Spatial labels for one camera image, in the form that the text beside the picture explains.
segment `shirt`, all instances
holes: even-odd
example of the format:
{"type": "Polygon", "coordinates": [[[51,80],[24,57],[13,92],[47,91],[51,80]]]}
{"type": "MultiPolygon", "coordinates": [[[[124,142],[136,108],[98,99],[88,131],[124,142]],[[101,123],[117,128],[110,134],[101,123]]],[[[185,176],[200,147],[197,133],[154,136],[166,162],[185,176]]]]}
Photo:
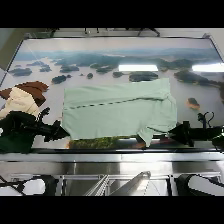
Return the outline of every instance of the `shirt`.
{"type": "Polygon", "coordinates": [[[176,126],[169,79],[65,89],[62,127],[75,139],[153,134],[176,126]]]}

